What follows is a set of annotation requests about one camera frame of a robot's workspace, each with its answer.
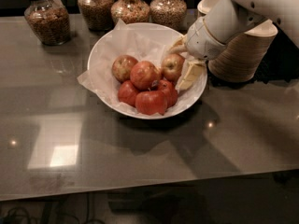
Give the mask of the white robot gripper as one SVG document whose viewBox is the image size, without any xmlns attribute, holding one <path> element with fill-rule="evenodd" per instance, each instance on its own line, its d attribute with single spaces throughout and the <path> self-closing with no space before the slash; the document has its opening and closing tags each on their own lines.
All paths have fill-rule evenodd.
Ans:
<svg viewBox="0 0 299 224">
<path fill-rule="evenodd" d="M 186 36 L 180 36 L 168 49 L 168 53 L 182 53 L 188 51 L 190 55 L 202 60 L 188 60 L 184 64 L 183 73 L 178 80 L 179 91 L 203 91 L 206 85 L 206 62 L 214 60 L 226 46 L 219 42 L 206 28 L 205 20 L 200 17 L 189 28 Z"/>
</svg>

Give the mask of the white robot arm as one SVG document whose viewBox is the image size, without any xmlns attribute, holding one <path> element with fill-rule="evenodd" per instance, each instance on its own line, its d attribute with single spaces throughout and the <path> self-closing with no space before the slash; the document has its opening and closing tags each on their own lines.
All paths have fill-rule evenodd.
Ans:
<svg viewBox="0 0 299 224">
<path fill-rule="evenodd" d="M 268 70 L 258 75 L 263 81 L 299 76 L 299 0 L 220 0 L 204 17 L 197 19 L 187 34 L 170 49 L 195 58 L 213 61 L 236 36 L 270 20 L 285 34 L 268 59 Z"/>
</svg>

